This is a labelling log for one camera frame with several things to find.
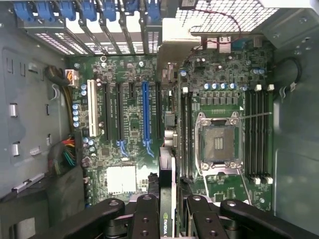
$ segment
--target white connector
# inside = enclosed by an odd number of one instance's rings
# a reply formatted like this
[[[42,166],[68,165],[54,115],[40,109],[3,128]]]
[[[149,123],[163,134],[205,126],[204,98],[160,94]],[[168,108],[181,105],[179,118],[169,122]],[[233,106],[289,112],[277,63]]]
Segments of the white connector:
[[[88,105],[89,105],[89,133],[90,137],[98,136],[98,99],[96,94],[97,83],[95,80],[88,80]]]

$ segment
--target screw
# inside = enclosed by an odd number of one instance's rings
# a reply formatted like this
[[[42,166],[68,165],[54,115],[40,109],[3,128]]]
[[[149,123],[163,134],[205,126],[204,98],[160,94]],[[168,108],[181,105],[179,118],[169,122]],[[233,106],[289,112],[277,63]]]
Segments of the screw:
[[[116,201],[112,201],[112,202],[110,202],[110,206],[116,206],[116,205],[118,205],[119,203],[118,202],[116,202]]]
[[[193,196],[193,199],[194,199],[195,201],[200,201],[200,200],[201,200],[200,196],[198,196],[198,195]]]
[[[227,201],[227,205],[231,206],[231,207],[235,207],[236,203],[233,201]]]
[[[144,200],[150,200],[150,199],[152,199],[152,198],[151,198],[150,196],[144,196],[143,199],[144,199]]]

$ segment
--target blue pci express slot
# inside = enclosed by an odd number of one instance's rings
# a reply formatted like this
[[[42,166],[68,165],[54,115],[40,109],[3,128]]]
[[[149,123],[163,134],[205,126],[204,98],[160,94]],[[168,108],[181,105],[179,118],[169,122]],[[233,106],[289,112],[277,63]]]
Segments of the blue pci express slot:
[[[143,144],[150,156],[154,157],[151,150],[151,129],[150,129],[150,99],[149,83],[142,82],[142,105],[143,105]]]

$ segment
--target pci express slot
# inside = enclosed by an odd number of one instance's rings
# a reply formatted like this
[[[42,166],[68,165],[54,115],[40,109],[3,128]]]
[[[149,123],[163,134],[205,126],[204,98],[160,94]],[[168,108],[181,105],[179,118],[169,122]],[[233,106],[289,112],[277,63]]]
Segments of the pci express slot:
[[[149,142],[151,139],[150,132],[150,99],[149,83],[142,82],[142,105],[143,105],[143,141]]]
[[[89,111],[89,134],[90,137],[98,136],[98,106],[97,106],[97,83],[95,80],[87,80],[88,85],[88,111]]]
[[[155,83],[155,96],[156,96],[156,133],[157,139],[161,139],[161,91],[160,82]]]
[[[193,135],[192,135],[192,95],[189,93],[187,96],[187,171],[188,171],[188,177],[191,178],[193,176]]]
[[[180,99],[180,127],[181,127],[181,174],[187,174],[187,152],[186,152],[186,96],[182,95]]]
[[[116,122],[118,141],[124,140],[124,121],[123,121],[123,86],[121,83],[115,84],[116,91]]]
[[[103,84],[104,92],[104,131],[105,140],[112,139],[112,126],[111,126],[111,91],[109,84]]]

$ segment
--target motherboard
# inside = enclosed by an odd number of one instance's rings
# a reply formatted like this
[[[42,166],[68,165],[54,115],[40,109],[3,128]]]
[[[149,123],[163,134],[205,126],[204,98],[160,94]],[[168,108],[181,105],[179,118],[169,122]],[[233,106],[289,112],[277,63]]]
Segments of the motherboard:
[[[87,203],[147,193],[165,146],[176,154],[177,184],[217,204],[236,198],[271,210],[272,58],[267,43],[198,50],[168,68],[169,79],[156,77],[155,56],[72,58]]]

